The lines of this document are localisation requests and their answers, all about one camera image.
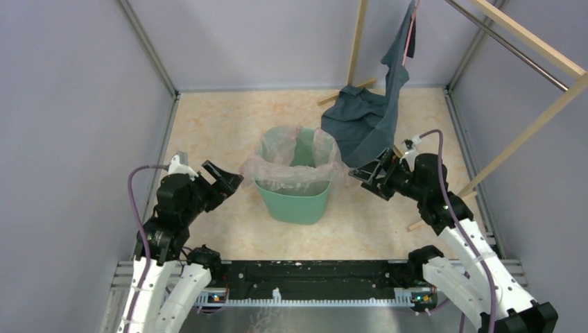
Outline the pink translucent trash bag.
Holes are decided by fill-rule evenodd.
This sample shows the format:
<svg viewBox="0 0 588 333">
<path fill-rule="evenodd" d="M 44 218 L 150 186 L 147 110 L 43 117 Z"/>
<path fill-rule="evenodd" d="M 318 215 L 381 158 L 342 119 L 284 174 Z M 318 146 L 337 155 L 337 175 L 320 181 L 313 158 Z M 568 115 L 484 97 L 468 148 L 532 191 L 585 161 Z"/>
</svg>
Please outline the pink translucent trash bag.
<svg viewBox="0 0 588 333">
<path fill-rule="evenodd" d="M 320 128 L 267 130 L 239 167 L 244 184 L 294 196 L 315 196 L 328 186 L 352 187 L 336 140 Z"/>
</svg>

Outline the dark blue-grey cloth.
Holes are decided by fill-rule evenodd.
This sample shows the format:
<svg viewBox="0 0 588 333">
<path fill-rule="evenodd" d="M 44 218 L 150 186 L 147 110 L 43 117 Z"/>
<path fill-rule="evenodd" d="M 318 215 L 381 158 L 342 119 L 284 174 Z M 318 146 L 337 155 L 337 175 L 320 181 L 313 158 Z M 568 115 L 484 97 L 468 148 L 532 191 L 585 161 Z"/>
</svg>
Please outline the dark blue-grey cloth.
<svg viewBox="0 0 588 333">
<path fill-rule="evenodd" d="M 399 93 L 409 80 L 403 65 L 405 48 L 415 46 L 415 34 L 410 31 L 415 25 L 415 7 L 416 3 L 411 1 L 392 45 L 381 59 L 381 64 L 388 68 L 385 94 L 347 85 L 321 117 L 321 129 L 336 140 L 342 161 L 350 168 L 370 163 L 394 145 Z"/>
</svg>

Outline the wooden drying rack frame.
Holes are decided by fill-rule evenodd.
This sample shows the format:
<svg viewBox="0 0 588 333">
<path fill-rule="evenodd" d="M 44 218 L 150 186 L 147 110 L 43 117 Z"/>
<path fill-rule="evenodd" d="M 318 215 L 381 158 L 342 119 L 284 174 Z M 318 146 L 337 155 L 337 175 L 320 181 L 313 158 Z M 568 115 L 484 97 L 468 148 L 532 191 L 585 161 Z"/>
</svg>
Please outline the wooden drying rack frame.
<svg viewBox="0 0 588 333">
<path fill-rule="evenodd" d="M 547 44 L 587 66 L 586 1 L 508 1 L 513 18 Z M 454 71 L 474 27 L 442 1 L 417 14 L 417 69 L 438 53 Z M 458 81 L 453 98 L 479 167 L 491 162 L 561 92 L 497 42 L 484 41 Z M 505 234 L 587 231 L 587 93 L 577 96 L 484 181 L 496 227 Z"/>
</svg>

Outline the metal rod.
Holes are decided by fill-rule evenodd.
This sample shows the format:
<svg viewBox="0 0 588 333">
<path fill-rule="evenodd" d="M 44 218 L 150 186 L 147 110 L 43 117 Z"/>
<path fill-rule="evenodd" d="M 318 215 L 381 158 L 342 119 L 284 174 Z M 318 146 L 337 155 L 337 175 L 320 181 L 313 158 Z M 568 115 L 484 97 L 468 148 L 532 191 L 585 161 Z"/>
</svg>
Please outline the metal rod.
<svg viewBox="0 0 588 333">
<path fill-rule="evenodd" d="M 559 90 L 566 92 L 569 88 L 554 75 L 549 73 L 543 67 L 539 66 L 534 60 L 531 60 L 525 53 L 521 52 L 517 47 L 507 41 L 504 37 L 499 35 L 496 31 L 491 29 L 487 24 L 484 24 L 479 18 L 471 14 L 468 10 L 465 10 L 456 1 L 446 1 L 453 9 L 457 10 L 462 16 L 466 17 L 471 23 L 476 25 L 484 34 L 490 36 L 493 40 L 498 42 L 503 48 L 507 49 L 511 54 L 516 56 L 527 66 L 549 81 L 552 85 L 556 86 Z"/>
</svg>

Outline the green plastic trash bin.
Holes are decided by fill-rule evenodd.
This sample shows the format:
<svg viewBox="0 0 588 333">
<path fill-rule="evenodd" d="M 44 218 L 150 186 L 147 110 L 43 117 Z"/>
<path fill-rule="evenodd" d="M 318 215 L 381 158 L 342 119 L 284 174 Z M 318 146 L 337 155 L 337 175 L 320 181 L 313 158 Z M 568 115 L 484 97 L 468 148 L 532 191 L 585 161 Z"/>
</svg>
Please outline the green plastic trash bin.
<svg viewBox="0 0 588 333">
<path fill-rule="evenodd" d="M 266 161 L 286 167 L 285 172 L 299 171 L 303 176 L 327 165 L 336 152 L 336 142 L 329 134 L 311 128 L 280 126 L 264 136 L 259 154 Z M 275 181 L 256 180 L 255 185 L 271 217 L 278 221 L 312 225 L 324 215 L 330 187 L 329 180 L 278 185 Z"/>
</svg>

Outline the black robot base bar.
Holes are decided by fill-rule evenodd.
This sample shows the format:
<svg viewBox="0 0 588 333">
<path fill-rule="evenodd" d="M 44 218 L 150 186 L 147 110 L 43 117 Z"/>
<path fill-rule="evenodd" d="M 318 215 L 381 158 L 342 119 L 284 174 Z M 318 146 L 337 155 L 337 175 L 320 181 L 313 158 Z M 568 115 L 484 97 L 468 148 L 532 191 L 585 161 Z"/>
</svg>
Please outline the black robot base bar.
<svg viewBox="0 0 588 333">
<path fill-rule="evenodd" d="M 230 300 L 265 300 L 277 289 L 284 300 L 392 300 L 433 304 L 438 289 L 404 260 L 225 261 L 209 287 Z"/>
</svg>

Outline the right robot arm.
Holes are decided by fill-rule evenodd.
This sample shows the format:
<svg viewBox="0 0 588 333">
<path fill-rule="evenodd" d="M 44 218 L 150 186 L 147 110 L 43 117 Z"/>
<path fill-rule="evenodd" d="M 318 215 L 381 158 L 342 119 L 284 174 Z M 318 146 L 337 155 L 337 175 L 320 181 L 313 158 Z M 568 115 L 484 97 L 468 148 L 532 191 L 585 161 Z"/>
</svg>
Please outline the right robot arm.
<svg viewBox="0 0 588 333">
<path fill-rule="evenodd" d="M 412 163 L 386 149 L 350 176 L 384 200 L 395 194 L 413 199 L 425 224 L 458 256 L 453 267 L 435 246 L 409 253 L 408 280 L 440 289 L 478 332 L 553 332 L 559 318 L 549 302 L 540 303 L 518 283 L 488 244 L 472 211 L 448 191 L 440 157 L 422 153 Z"/>
</svg>

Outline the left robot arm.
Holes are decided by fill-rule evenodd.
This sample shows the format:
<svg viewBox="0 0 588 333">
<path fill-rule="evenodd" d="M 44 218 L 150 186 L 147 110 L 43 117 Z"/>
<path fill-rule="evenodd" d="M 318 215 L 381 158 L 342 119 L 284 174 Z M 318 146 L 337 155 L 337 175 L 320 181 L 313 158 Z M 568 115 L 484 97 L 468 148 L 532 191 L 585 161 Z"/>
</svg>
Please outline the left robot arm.
<svg viewBox="0 0 588 333">
<path fill-rule="evenodd" d="M 198 296 L 221 281 L 221 256 L 215 250 L 201 246 L 184 261 L 180 256 L 191 223 L 235 194 L 243 176 L 209 160 L 202 167 L 214 182 L 194 171 L 183 152 L 159 166 L 166 175 L 152 215 L 137 222 L 132 281 L 118 332 L 179 332 Z"/>
</svg>

